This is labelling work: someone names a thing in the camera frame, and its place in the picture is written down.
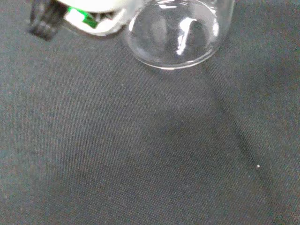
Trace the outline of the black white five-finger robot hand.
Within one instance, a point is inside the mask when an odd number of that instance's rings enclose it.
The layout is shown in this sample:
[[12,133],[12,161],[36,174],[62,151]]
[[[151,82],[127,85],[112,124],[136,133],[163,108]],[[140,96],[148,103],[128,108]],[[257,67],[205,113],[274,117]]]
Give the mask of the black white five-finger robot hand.
[[28,32],[49,41],[64,21],[87,34],[104,37],[129,24],[144,0],[34,0]]

